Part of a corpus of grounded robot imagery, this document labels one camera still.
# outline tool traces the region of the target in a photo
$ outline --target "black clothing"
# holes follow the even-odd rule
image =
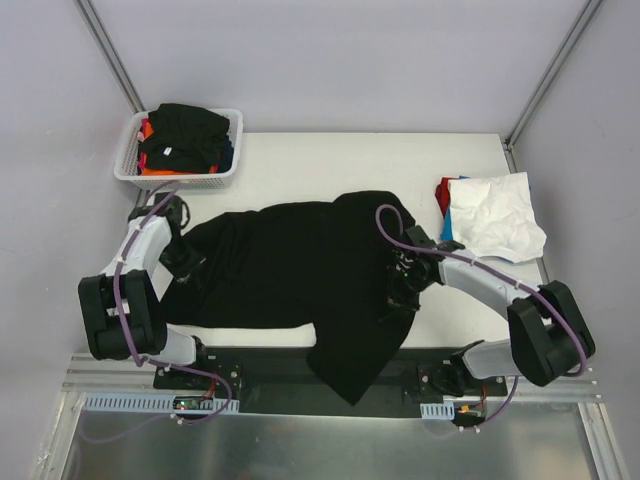
[[[169,323],[208,328],[292,328],[312,322],[311,369],[355,404],[398,351],[413,314],[386,313],[392,246],[375,222],[395,206],[404,227],[415,224],[389,192],[359,192],[334,202],[276,205],[225,213],[196,226],[185,240],[207,261],[197,282],[172,282],[161,301]],[[399,233],[397,218],[383,225]]]
[[[200,107],[163,103],[149,113],[149,122],[153,133],[138,147],[148,155],[147,168],[209,173],[219,165],[228,118]]]

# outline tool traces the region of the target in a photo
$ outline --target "gray wall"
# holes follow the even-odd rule
[[[126,228],[111,169],[131,111],[69,0],[1,2],[0,52],[0,477],[18,480],[86,348],[77,283]]]
[[[94,0],[148,109],[506,135],[585,0]]]
[[[640,2],[609,0],[517,144],[552,276],[589,322],[595,369],[640,478]]]

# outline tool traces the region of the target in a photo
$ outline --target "white cloth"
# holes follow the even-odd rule
[[[449,182],[453,239],[478,257],[514,263],[542,256],[547,236],[536,224],[526,173]]]

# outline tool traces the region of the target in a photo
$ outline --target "white table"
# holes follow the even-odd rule
[[[346,192],[395,193],[427,234],[438,240],[442,215],[434,197],[443,176],[489,177],[509,173],[497,135],[250,133],[243,136],[233,185],[226,190],[179,195],[191,209],[191,224],[228,211],[311,200],[331,201]],[[520,280],[540,283],[535,262],[511,265],[492,260]],[[171,276],[159,266],[153,283],[161,295]],[[403,348],[463,346],[508,335],[506,322],[466,294],[439,285],[420,297],[422,308]],[[315,344],[313,325],[248,330],[174,327],[210,346],[306,347]]]

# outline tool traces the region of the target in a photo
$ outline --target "plastic basket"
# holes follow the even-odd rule
[[[143,190],[151,190],[158,185],[175,180],[180,183],[180,188],[226,188],[233,182],[233,175],[238,168],[240,147],[242,144],[242,114],[231,108],[209,109],[218,115],[229,119],[229,140],[233,145],[233,159],[231,168],[224,173],[199,173],[188,175],[149,175],[141,176],[137,173],[138,166],[138,131],[142,126],[142,119],[148,117],[149,112],[136,113],[122,134],[116,164],[113,173],[118,180],[131,182]]]

